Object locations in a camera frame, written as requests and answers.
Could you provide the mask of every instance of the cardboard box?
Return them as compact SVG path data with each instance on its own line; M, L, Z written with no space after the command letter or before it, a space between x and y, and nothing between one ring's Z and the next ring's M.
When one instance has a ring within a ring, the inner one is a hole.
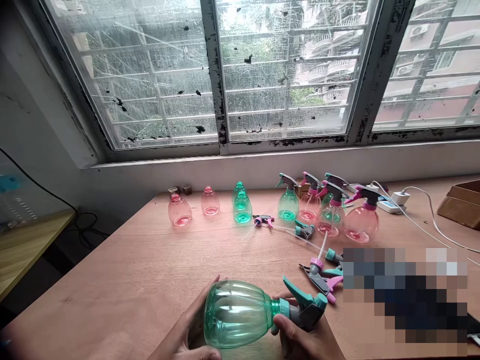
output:
M480 180L452 186L436 213L480 230Z

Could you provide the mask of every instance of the wall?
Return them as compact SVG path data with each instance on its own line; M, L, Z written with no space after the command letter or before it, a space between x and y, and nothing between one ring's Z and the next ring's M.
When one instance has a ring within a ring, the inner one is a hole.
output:
M52 192L97 213L99 227L105 231L114 231L155 194L177 185L191 184L195 191L205 185L229 190L242 180L249 189L267 189L277 184L280 172L298 176L305 170L319 177L331 172L360 183L480 173L480 157L474 156L480 153L480 140L139 161L79 169L78 164L96 157L81 136L70 134L66 141L60 135L59 127L72 124L64 95L16 17L4 11L0 24L1 147ZM74 142L80 155L67 151L66 142ZM37 213L64 208L34 186L26 183L25 188ZM74 237L62 239L61 246L74 261L86 254Z

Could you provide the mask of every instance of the white cable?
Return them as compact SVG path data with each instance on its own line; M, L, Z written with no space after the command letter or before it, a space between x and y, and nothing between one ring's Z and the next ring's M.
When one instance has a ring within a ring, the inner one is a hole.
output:
M407 219L410 220L417 228L419 228L420 230L422 230L425 234L427 234L427 235L430 236L431 238L437 240L440 244L446 246L446 247L449 248L449 249L452 248L452 247L449 246L448 244L446 244L446 243L444 243L443 241L437 239L437 238L436 238L435 236L433 236L431 233L429 233L428 231L426 231L423 227L421 227L420 225L418 225L410 216L408 216L407 213L390 197L389 193L385 191L385 189L383 188L383 186L380 185L378 181L372 181L372 184L373 184L373 183L376 183L376 184L378 185L378 187L385 193L385 195L388 196L388 198L390 199L390 201L391 201L392 203L394 203L396 206L398 206L398 207L400 208L401 212L403 213L403 215L405 215L405 216L407 217ZM432 208L432 201L431 201L431 199L430 199L430 196L428 196L428 200L430 201L431 215L432 215L432 217L433 217L433 221L435 222L434 210L433 210L433 208ZM462 248L465 248L465 249L469 249L469 248L467 248L467 247L465 247L465 246L461 246L461 245L458 245L458 246L460 246L460 247L462 247ZM472 260L472 259L469 258L469 257L467 257L467 259L470 260L472 263L474 263L474 264L476 264L476 265L478 265L478 266L480 267L480 264L479 264L478 262Z
M440 235L442 235L442 236L443 236L445 239L447 239L449 242L451 242L451 243L453 243L453 244L455 244L455 245L457 245L457 246L459 246L459 247L461 247L461 248L464 248L464 249L470 250L470 251L472 251L472 252L474 252L474 253L480 254L480 250L475 250L475 249L472 249L472 248L463 246L462 244L459 244L458 242L453 241L451 238L449 238L449 237L446 236L443 232L440 231L439 226L437 225L437 222L435 221L435 213L434 213L434 208L432 207L432 199L430 198L430 195L429 195L426 191L424 191L424 190L422 190L421 188L416 187L416 186L407 186L407 187L404 188L401 192L403 193L403 192L404 192L405 190L407 190L407 189L417 189L417 190L420 190L422 193L424 193L425 195L428 196L428 203L429 203L429 205L430 205L430 211L431 211L431 218L432 218L432 220L433 220L433 226L435 226L435 229L438 231L438 233L439 233Z

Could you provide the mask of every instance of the wooden table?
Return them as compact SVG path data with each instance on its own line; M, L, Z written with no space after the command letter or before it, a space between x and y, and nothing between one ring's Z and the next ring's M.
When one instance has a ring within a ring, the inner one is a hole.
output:
M0 302L73 219L72 210L0 234Z
M405 185L425 189L433 196L436 209L451 185L473 179L457 177L389 185L391 191ZM281 193L280 189L249 191L254 213L276 216ZM425 195L412 193L407 202L409 214L434 234ZM221 210L214 217L202 215L200 196L201 193L194 193L186 197L193 220L183 228L175 228L168 221L167 195L152 199L5 328L3 335L11 339L9 346L18 349L22 359L145 359L218 273L256 284L271 295L284 289L282 275L286 275L304 291L316 294L298 266L308 264L310 257L317 255L315 249L291 235L267 228L255 229L241 241L252 224L234 222L231 194L219 193ZM382 210L378 214L380 230L368 246L443 247L404 216ZM480 232L441 217L438 225L447 236L480 248ZM319 244L320 235L315 234L313 241ZM355 244L339 238L328 245L341 251ZM469 256L480 263L479 254ZM468 311L478 318L479 276L480 267L469 262ZM328 306L325 314L347 359L435 353L430 352L431 345L412 353L394 349L395 344L385 345L380 340L375 346L359 343L357 338L364 338L368 332L374 338L386 336L385 319L365 311L360 315L367 316L368 330L351 336L356 320L344 314L343 292L335 295L337 305ZM474 345L468 349L471 355L480 354ZM270 334L222 354L224 359L282 358L279 339Z

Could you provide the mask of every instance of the window glass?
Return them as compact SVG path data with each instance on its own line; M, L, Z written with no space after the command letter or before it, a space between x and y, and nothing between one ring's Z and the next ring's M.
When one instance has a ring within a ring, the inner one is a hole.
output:
M199 0L46 0L116 149L217 141Z
M480 57L480 20L450 21L468 4L415 2L410 21L432 10L425 18L439 19L407 27L374 131L480 124L475 111L480 62L474 61Z
M371 1L217 1L230 140L345 133Z

